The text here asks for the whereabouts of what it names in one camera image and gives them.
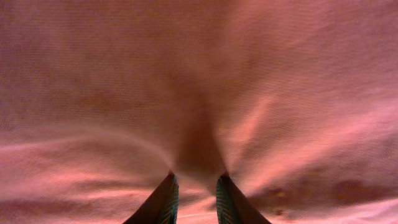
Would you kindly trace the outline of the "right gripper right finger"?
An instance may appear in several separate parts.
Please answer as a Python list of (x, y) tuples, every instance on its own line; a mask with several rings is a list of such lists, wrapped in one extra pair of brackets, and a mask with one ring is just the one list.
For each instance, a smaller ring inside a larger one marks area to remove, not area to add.
[(216, 184), (216, 211), (219, 224), (271, 224), (249, 203), (228, 173), (222, 174)]

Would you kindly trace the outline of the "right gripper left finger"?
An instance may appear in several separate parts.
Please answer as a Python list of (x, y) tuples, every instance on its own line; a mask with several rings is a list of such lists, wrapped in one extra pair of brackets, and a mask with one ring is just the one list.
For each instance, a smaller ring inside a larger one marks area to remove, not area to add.
[(123, 224), (176, 224), (179, 185), (170, 171), (146, 201)]

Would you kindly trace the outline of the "red orange t-shirt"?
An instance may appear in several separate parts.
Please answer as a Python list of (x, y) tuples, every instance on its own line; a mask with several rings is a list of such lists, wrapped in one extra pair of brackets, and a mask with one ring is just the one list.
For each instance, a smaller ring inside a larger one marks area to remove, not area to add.
[(2, 1), (1, 222), (122, 223), (228, 172), (272, 223), (397, 222), (396, 1)]

